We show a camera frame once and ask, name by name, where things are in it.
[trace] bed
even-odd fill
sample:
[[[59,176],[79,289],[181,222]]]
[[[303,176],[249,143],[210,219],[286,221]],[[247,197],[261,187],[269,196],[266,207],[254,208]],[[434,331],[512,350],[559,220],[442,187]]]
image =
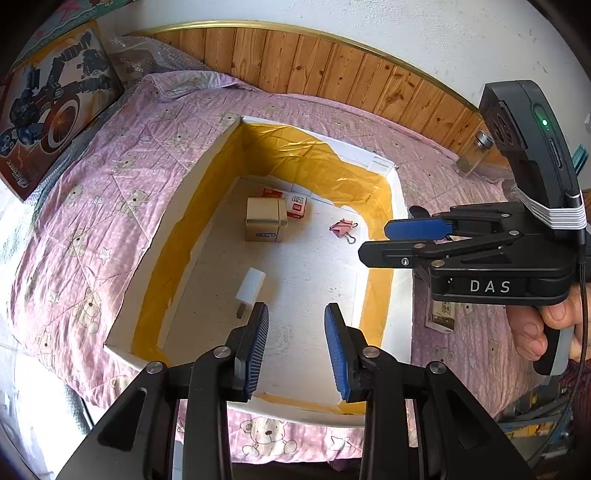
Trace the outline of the bed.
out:
[[[198,158],[223,131],[229,113],[294,125],[390,159],[407,206],[435,213],[459,203],[504,201],[499,184],[461,180],[453,170],[456,154],[435,141],[330,99],[268,93],[224,73],[187,71],[145,76],[119,106],[49,191],[8,305],[17,340],[103,408],[137,373],[103,348],[124,292],[168,202],[194,167],[187,152]],[[464,305],[455,331],[444,335],[425,327],[428,292],[419,281],[414,288],[411,363],[444,361],[491,415],[537,382],[514,351],[503,307]],[[181,405],[179,438],[183,418]],[[412,443],[411,408],[408,419]],[[284,447],[255,454],[255,433],[269,422],[278,422],[277,441]],[[360,428],[286,423],[236,410],[229,410],[228,423],[236,462],[355,458],[363,448]]]

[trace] white wall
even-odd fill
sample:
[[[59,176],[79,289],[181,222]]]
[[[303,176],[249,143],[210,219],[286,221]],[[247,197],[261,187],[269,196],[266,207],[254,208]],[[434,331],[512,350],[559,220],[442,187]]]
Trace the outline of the white wall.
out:
[[[126,34],[199,20],[300,25],[386,51],[475,105],[486,82],[531,79],[544,91],[571,153],[591,150],[591,82],[560,34],[527,0],[138,0],[99,20]],[[591,187],[591,167],[579,178]]]

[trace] gold trim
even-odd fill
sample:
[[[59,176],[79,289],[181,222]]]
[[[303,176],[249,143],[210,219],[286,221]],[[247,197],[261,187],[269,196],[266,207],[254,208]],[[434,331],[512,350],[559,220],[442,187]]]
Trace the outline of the gold trim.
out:
[[[284,23],[275,23],[275,22],[263,22],[259,20],[201,20],[196,22],[185,22],[185,23],[177,23],[173,25],[163,25],[161,27],[154,27],[148,28],[146,30],[139,30],[137,32],[130,33],[129,35],[156,35],[158,33],[170,32],[175,30],[189,30],[192,28],[262,28],[263,30],[279,30],[283,32],[289,33],[297,33],[300,35],[309,35],[312,37],[322,38],[323,40],[329,40],[336,43],[341,43],[347,45],[349,47],[358,48],[366,53],[371,53],[372,55],[376,55],[377,57],[390,61],[395,65],[398,65],[402,68],[405,68],[416,75],[419,75],[424,80],[432,83],[433,85],[439,87],[448,95],[451,95],[464,106],[468,107],[472,112],[477,112],[478,108],[467,99],[465,99],[462,95],[457,93],[455,90],[452,90],[447,85],[445,85],[441,80],[437,80],[435,77],[429,75],[428,73],[418,69],[417,67],[410,65],[409,63],[405,62],[404,60],[399,59],[389,53],[384,52],[383,50],[378,50],[377,48],[370,47],[364,43],[351,40],[350,38],[341,37],[340,35],[335,35],[333,33],[323,32],[321,30],[315,30],[314,28],[307,28],[307,27],[298,27],[297,25],[288,25]]]

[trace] human hand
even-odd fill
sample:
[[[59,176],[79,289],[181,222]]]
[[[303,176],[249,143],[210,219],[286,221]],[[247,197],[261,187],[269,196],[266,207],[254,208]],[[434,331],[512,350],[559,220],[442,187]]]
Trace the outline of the human hand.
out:
[[[591,309],[590,302],[591,283],[588,283],[587,303]],[[534,307],[507,305],[506,310],[515,348],[522,357],[535,361],[539,360],[546,351],[548,340],[544,335],[544,324],[558,330],[575,325],[575,335],[570,344],[569,358],[580,362],[583,340],[583,312],[581,310],[581,294],[578,285],[573,285],[570,288],[568,298],[557,305],[542,307],[540,310]],[[585,360],[589,359],[591,359],[591,346],[587,348]]]

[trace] wooden headboard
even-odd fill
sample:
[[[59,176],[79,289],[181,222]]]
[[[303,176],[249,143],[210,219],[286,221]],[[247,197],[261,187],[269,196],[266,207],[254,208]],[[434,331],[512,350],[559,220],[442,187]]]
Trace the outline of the wooden headboard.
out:
[[[476,107],[425,72],[385,52],[308,28],[206,21],[136,32],[270,93],[301,93],[361,108],[461,155],[478,129]],[[493,147],[487,163],[508,165]]]

